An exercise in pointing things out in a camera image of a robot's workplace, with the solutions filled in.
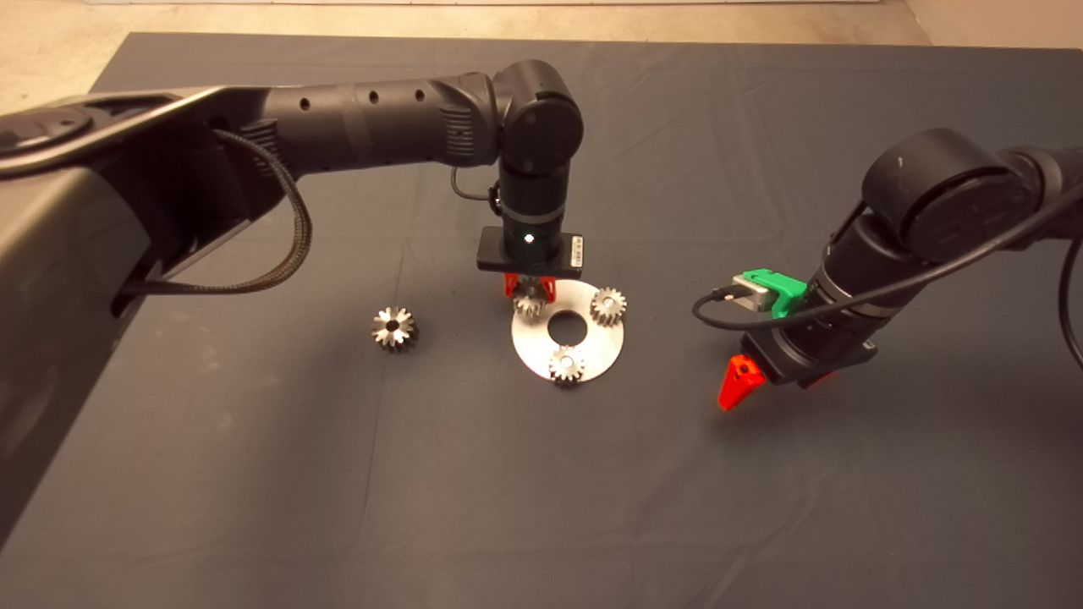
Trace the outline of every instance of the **floor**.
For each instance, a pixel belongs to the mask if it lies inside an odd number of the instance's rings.
[[[975,11],[979,2],[981,10]],[[1079,23],[1069,18],[1079,12],[1077,3],[883,0],[813,5],[345,7],[0,0],[0,23],[5,25],[0,38],[4,73],[0,112],[87,91],[130,31],[1083,47],[1083,34],[1068,25]],[[1060,25],[1051,29],[1051,23]]]

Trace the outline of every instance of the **gray tablecloth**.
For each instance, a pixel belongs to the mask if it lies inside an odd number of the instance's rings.
[[[519,362],[473,268],[493,219],[446,168],[308,178],[293,280],[143,308],[0,555],[0,606],[1083,606],[1062,244],[929,287],[873,362],[730,414],[739,337],[688,312],[745,269],[808,276],[913,132],[1083,144],[1080,52],[134,35],[95,89],[532,56],[587,122],[565,225],[630,299],[616,365],[559,391]],[[247,278],[289,228],[277,209],[184,278]],[[390,304],[423,324],[404,357],[368,337]]]

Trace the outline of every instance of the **plate center hole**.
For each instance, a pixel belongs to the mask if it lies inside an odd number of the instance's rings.
[[[549,337],[557,345],[574,347],[587,337],[587,322],[575,311],[561,311],[549,320]]]

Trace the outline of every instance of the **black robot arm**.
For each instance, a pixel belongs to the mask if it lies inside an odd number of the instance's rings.
[[[482,231],[478,267],[577,277],[582,237],[561,222],[582,139],[567,88],[538,61],[493,78],[112,93],[0,116],[0,546],[139,295],[245,291],[296,270],[311,232],[295,178],[498,161],[503,226]],[[298,241],[271,281],[169,281],[284,194]]]
[[[885,152],[862,184],[862,200],[824,249],[823,262],[785,316],[739,323],[693,314],[741,344],[772,383],[808,386],[869,361],[869,340],[928,283],[1000,249],[1043,238],[1083,238],[1083,152],[1018,147],[991,155],[947,129],[918,133]]]

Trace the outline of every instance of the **spur gear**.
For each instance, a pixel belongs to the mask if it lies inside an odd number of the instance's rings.
[[[373,339],[377,345],[395,351],[417,338],[414,315],[402,307],[388,307],[373,318]]]
[[[562,346],[549,359],[549,377],[557,385],[572,385],[583,378],[583,353],[574,347]]]
[[[511,301],[516,306],[516,313],[524,318],[536,318],[542,314],[548,299],[545,288],[537,280],[520,280],[511,293]]]
[[[628,299],[612,287],[603,287],[590,300],[590,316],[603,326],[611,326],[624,316]]]

